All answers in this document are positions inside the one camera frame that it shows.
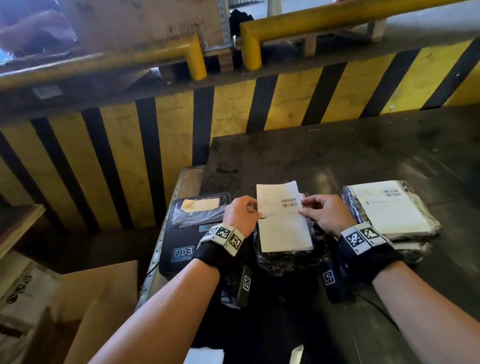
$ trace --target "yellow metal railing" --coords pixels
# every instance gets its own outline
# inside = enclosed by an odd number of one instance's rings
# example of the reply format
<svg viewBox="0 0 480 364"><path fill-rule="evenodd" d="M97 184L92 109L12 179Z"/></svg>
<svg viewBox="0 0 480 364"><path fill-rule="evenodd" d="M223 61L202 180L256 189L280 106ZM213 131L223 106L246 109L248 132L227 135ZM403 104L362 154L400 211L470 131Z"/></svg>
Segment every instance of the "yellow metal railing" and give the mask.
<svg viewBox="0 0 480 364"><path fill-rule="evenodd" d="M321 32L465 0L347 0L240 24L243 63L249 71L262 66L262 42Z"/></svg>
<svg viewBox="0 0 480 364"><path fill-rule="evenodd" d="M186 58L192 79L207 77L205 61L197 35L172 40L157 47L130 53L95 53L71 60L53 62L23 70L0 74L0 92L15 88L51 83L68 77L114 70L123 67L155 64Z"/></svg>

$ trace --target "cardboard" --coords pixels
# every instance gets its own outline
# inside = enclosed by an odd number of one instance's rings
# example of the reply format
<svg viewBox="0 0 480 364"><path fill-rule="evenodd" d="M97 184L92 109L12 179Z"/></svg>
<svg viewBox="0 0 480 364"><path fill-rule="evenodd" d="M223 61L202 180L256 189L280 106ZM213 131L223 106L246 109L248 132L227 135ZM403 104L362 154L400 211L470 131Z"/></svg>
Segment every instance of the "cardboard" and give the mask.
<svg viewBox="0 0 480 364"><path fill-rule="evenodd" d="M82 47L91 53L128 49L191 34L198 34L202 50L225 45L218 0L58 0L58 3Z"/></svg>
<svg viewBox="0 0 480 364"><path fill-rule="evenodd" d="M39 284L35 275L32 282ZM58 282L53 294L51 289L47 290L52 298L44 305L40 318L35 321L28 314L23 325L15 322L26 334L21 338L8 338L12 345L4 347L2 354L9 358L6 362L0 358L0 363L85 364L134 313L136 261L61 275Z"/></svg>

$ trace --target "metal work surface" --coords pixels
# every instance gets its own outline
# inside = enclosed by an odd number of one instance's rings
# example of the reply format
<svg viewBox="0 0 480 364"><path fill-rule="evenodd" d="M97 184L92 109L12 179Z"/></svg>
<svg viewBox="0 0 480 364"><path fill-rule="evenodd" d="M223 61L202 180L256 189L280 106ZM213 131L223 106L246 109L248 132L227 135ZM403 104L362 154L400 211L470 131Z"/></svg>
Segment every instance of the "metal work surface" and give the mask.
<svg viewBox="0 0 480 364"><path fill-rule="evenodd" d="M300 192L338 194L344 185L405 179L442 224L416 272L480 319L479 113L477 104L215 138L200 194L256 196L257 183L292 180ZM300 344L302 363L419 362L375 308L332 305L319 282L274 279L257 267L247 309L211 307L194 345L225 349L225 363L287 363ZM371 287L361 292L380 302Z"/></svg>

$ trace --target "yellow and black striped barrier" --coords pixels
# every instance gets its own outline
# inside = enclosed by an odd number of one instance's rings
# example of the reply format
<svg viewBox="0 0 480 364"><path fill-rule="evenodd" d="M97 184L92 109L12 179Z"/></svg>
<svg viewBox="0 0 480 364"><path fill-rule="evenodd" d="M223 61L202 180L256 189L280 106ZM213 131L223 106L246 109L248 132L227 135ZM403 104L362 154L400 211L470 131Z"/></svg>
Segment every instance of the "yellow and black striped barrier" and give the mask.
<svg viewBox="0 0 480 364"><path fill-rule="evenodd" d="M360 25L372 20L465 0L349 0L240 24L242 57L249 71L262 66L260 46L268 40Z"/></svg>
<svg viewBox="0 0 480 364"><path fill-rule="evenodd" d="M0 127L0 205L58 230L160 226L213 137L480 102L480 38Z"/></svg>
<svg viewBox="0 0 480 364"><path fill-rule="evenodd" d="M124 53L95 53L70 60L43 64L18 71L0 73L0 92L37 84L53 83L69 77L101 71L155 64L185 58L192 79L207 77L204 56L198 36L169 40L156 46Z"/></svg>

